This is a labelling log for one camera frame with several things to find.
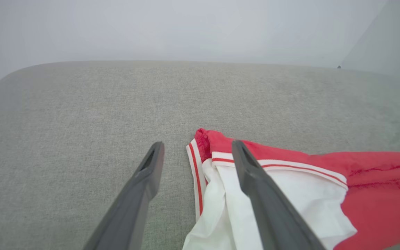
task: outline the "white trim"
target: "white trim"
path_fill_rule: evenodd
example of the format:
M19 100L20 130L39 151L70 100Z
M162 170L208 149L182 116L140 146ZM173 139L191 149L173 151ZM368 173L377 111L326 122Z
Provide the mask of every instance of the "white trim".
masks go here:
M272 171L272 170L290 170L290 171L298 171L298 172L306 172L306 173L310 173L310 174L315 174L318 175L320 177L323 177L329 181L334 182L335 184L338 184L339 186L343 187L346 191L348 191L348 186L347 184L340 182L339 180L332 178L330 176L321 174L319 172L313 171L313 170L308 170L308 169L296 169L293 167L289 167L289 166L272 166L272 167L265 167L263 168L265 169L265 171Z
M197 146L197 142L195 141L195 139L193 141L194 141L194 143L191 142L191 144L192 144L192 148L194 149L195 160L197 161L197 171L199 173L202 203L203 203L203 207L204 207L205 206L205 199L203 197L205 195L206 180L205 180L205 174L203 174L203 167L202 167L199 148Z
M194 145L197 145L195 142L195 139L192 140L190 144L192 144L192 148L194 147ZM199 203L199 195L198 195L198 188L197 188L197 176L195 174L195 166L194 166L194 161L192 158L191 148L189 147L189 144L186 146L186 151L187 151L187 155L189 158L189 164L191 165L192 177L194 178L195 221L197 222L197 220L199 220L199 217L200 217L200 203Z
M343 181L344 184L347 184L347 178L345 176L343 176L342 174L334 172L334 171L331 171L331 170L328 170L328 169L324 169L324 168L316 167L316 166L313 166L313 165L305 164L305 163L300 163L300 162L297 163L297 162L294 162L294 161L287 161L287 160L258 160L258 162L262 166L275 164L275 165L286 165L286 166L293 166L293 167L299 167L299 168L312 169L312 170L315 170L315 171L319 171L319 172L323 172L325 174L332 175L332 176L338 178L339 180Z
M233 160L232 153L230 152L212 152L213 158L221 158L227 160Z
M283 165L283 166L265 167L264 168L265 171L269 171L269 170L290 170L290 171L301 171L301 172L306 172L306 173L310 173L310 174L315 174L315 175L321 176L321 177L323 177L323 178L325 178L327 180L330 180L330 181L340 185L344 189L348 190L348 186L346 184L346 177L343 176L342 174L334 172L334 171L330 171L330 170L327 170L327 169L319 168L319 167L312 166L312 165L305 164L305 163L300 163L300 162L297 163L297 162L286 161L286 160L258 160L258 162L259 162L259 164L261 166L270 165L270 164ZM216 167L216 166L228 166L228 167L235 168L235 164L234 163L232 163L232 162L230 163L228 161L219 161L219 160L213 161L212 162L212 166L214 166L214 167Z
M212 153L212 157L213 158L221 158L221 159L227 159L227 160L234 160L234 158L232 157L232 153L228 153L228 152L213 152ZM267 160L257 160L260 165L265 166L265 165L270 165L270 164L275 164L275 165L285 165L285 166L293 166L293 167L299 167L299 168L306 168L306 169L313 169L319 172L323 172L325 174L329 174L332 175L338 179L340 179L345 185L347 184L347 178L345 176L343 176L343 174L340 174L338 172L334 172L328 169L324 169L324 168L320 168L320 167L316 167L310 164L306 164L306 163L300 163L300 162L294 162L294 161L287 161L287 160L271 160L271 159L267 159Z

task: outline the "gray fabric surface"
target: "gray fabric surface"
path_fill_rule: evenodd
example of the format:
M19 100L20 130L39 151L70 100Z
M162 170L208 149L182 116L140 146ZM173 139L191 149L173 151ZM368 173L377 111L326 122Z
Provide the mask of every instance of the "gray fabric surface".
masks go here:
M154 141L143 249L195 223L185 146L200 128L306 153L400 151L400 82L343 69L65 62L0 81L0 249L81 248Z

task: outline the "red garment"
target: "red garment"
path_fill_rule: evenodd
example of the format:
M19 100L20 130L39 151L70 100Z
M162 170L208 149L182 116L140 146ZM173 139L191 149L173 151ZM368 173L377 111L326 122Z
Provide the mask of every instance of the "red garment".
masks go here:
M213 152L231 153L232 138L227 138L217 131L200 128L195 134L195 141L202 163L209 158L212 158L213 162L229 161L214 158ZM342 210L358 232L338 244L336 250L384 249L400 243L400 152L335 152L327 155L307 155L250 141L243 142L257 160L276 159L305 163L346 177L349 191L342 204ZM201 213L202 187L199 178L201 177L197 174L199 187L196 187L196 190L200 190L198 196Z

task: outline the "white fabric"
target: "white fabric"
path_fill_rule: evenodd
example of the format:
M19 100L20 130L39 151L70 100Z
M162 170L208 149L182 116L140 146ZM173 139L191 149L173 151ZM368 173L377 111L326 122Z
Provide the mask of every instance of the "white fabric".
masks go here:
M200 186L200 193L205 193L206 180L204 178L205 175L203 174L203 170L201 167L200 153L195 139L188 146L186 146L186 150L188 151L187 155L189 158L189 163L191 165L192 176L194 177L195 221L197 221L199 220L200 217L199 186ZM195 172L195 166L198 166L197 173Z
M201 168L208 181L203 212L186 236L183 249L262 249L251 201L240 189L235 165L219 161L213 164L208 159ZM357 232L340 207L347 191L343 185L306 171L264 169L326 249L333 249Z

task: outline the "red stripe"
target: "red stripe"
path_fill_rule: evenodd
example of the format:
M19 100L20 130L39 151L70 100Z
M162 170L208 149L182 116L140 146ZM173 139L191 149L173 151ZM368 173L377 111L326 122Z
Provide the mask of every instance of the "red stripe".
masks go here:
M194 162L195 177L197 178L197 189L199 193L199 209L200 209L199 215L201 215L201 213L203 212L203 199L201 196L201 185L200 185L199 171L197 169L197 160L195 159L194 148L192 147L192 143L189 144L189 148L191 149L192 161Z
M227 162L227 163L230 163L230 162L231 162L231 163L234 163L234 160L223 159L223 158L213 158L212 160L213 160L213 161L225 161L225 162ZM268 165L263 165L263 166L262 166L262 168L266 168L266 167L289 167L289 168L294 168L294 169L306 169L306 170L311 170L311 171L314 171L314 172L318 172L318 173L320 173L320 174L324 174L324 175L326 175L326 176L329 176L329 177L331 177L331 178L334 178L334 179L340 181L340 182L343 183L343 184L346 184L345 182L341 181L339 178L337 178L337 177L335 177L335 176L332 176L331 174L326 174L326 173L324 173L324 172L320 172L320 171L317 171L317 170L315 170L315 169L301 168L301 167L290 166L290 165L285 165L285 164L283 164L283 165L279 165L279 164L268 164Z
M294 168L294 169L306 169L306 170L311 170L311 171L314 171L314 172L318 172L318 173L320 173L320 174L324 174L324 175L329 176L329 177L331 177L331 178L334 178L334 179L340 181L341 183L345 184L345 182L341 181L339 178L337 178L337 177L335 177L335 176L332 176L331 174L326 174L326 173L324 173L324 172L317 171L317 170L315 170L315 169L307 169L307 168L301 168L301 167L296 167L296 166L278 165L278 164L268 164L268 165L263 165L263 166L262 166L262 168L266 168L266 167L288 167L288 168Z
M213 158L213 161L226 161L227 163L234 163L234 160L223 159L223 158Z

